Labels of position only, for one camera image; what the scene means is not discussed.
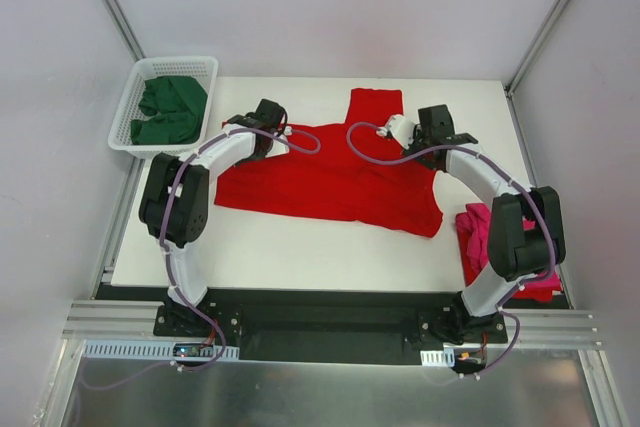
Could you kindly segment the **white plastic basket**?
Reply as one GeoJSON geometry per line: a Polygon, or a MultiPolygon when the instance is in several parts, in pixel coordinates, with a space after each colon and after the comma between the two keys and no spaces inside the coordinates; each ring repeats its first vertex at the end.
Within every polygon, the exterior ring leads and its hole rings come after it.
{"type": "Polygon", "coordinates": [[[204,141],[218,60],[151,57],[136,62],[108,136],[108,145],[141,159],[179,154],[204,141]]]}

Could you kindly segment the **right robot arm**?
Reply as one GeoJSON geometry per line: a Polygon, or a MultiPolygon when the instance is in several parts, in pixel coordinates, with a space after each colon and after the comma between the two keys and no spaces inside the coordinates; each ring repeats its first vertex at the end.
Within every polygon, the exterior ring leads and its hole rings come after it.
{"type": "Polygon", "coordinates": [[[473,136],[457,134],[446,105],[422,108],[418,116],[418,123],[399,116],[387,124],[402,155],[459,180],[491,213],[487,265],[429,322],[434,337],[460,345],[489,328],[516,291],[551,276],[564,260],[560,199],[551,187],[520,183],[473,136]]]}

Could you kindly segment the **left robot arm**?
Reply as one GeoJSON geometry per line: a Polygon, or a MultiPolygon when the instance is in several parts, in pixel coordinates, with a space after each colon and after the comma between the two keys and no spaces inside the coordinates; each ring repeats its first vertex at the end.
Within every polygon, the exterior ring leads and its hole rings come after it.
{"type": "Polygon", "coordinates": [[[152,159],[138,216],[158,243],[169,280],[155,334],[167,335],[170,329],[194,337],[215,334],[212,313],[201,305],[208,287],[196,253],[214,184],[230,168],[270,156],[286,139],[287,122],[284,107],[263,99],[255,111],[231,117],[201,146],[152,159]]]}

